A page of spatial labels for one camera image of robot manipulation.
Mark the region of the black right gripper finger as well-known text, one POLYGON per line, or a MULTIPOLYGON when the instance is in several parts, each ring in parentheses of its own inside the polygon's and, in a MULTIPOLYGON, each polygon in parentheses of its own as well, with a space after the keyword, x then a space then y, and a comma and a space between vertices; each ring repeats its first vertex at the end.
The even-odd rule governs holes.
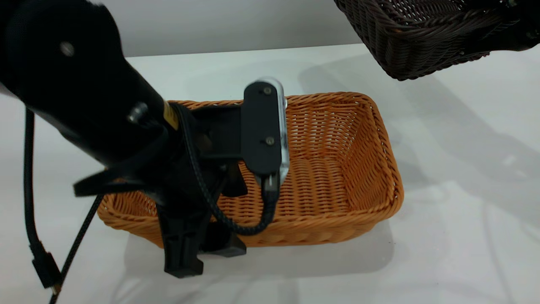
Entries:
POLYGON ((539 17, 480 19, 464 43, 464 54, 524 51, 539 43, 539 17))

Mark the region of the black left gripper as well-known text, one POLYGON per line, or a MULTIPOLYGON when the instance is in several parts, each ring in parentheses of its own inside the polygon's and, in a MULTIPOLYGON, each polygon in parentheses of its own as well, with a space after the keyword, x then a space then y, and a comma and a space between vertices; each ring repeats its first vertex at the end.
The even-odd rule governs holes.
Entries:
POLYGON ((157 198, 157 214, 165 253, 164 271, 174 277, 201 275, 204 264, 197 255, 226 258, 247 253, 234 233, 234 222, 217 205, 218 198, 248 194, 237 160, 209 159, 200 154, 212 149, 207 132, 182 105, 170 105, 179 116, 179 140, 166 166, 164 188, 157 198))

